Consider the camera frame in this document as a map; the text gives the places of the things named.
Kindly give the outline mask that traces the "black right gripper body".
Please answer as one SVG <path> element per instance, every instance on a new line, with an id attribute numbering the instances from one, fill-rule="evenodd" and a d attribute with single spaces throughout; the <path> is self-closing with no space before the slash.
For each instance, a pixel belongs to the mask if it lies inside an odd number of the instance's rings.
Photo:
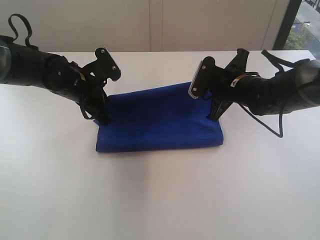
<path id="1" fill-rule="evenodd" d="M 250 52 L 243 48 L 226 66 L 219 66 L 212 58 L 209 64 L 209 91 L 212 94 L 213 105 L 229 105 L 253 103 L 253 77 L 247 72 L 247 62 Z"/>

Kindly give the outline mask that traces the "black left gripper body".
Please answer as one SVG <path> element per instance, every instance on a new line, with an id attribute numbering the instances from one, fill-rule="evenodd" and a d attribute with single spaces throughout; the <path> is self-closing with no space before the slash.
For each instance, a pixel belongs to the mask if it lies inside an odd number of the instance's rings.
<path id="1" fill-rule="evenodd" d="M 84 67 L 80 67 L 76 62 L 68 63 L 68 66 L 75 72 L 73 86 L 78 90 L 77 104 L 83 115 L 97 115 L 98 102 L 102 95 L 106 95 L 104 86 L 107 79 L 95 75 L 95 63 L 90 62 Z"/>

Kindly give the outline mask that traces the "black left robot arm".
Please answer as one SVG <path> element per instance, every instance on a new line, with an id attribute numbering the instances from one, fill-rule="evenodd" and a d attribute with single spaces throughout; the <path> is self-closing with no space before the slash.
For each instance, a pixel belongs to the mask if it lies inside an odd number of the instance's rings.
<path id="1" fill-rule="evenodd" d="M 86 120 L 108 125 L 105 82 L 85 67 L 64 56 L 15 44 L 0 37 L 0 82 L 3 85 L 32 86 L 75 102 Z"/>

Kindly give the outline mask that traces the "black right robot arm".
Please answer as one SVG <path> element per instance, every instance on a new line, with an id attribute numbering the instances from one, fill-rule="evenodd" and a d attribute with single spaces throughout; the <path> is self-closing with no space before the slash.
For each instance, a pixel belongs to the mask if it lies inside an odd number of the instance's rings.
<path id="1" fill-rule="evenodd" d="M 232 103 L 248 107 L 256 116 L 288 114 L 320 105 L 320 62 L 290 62 L 266 50 L 262 55 L 278 69 L 272 78 L 247 72 L 249 51 L 239 48 L 225 67 L 214 66 L 209 80 L 213 99 L 208 119 L 217 121 Z"/>

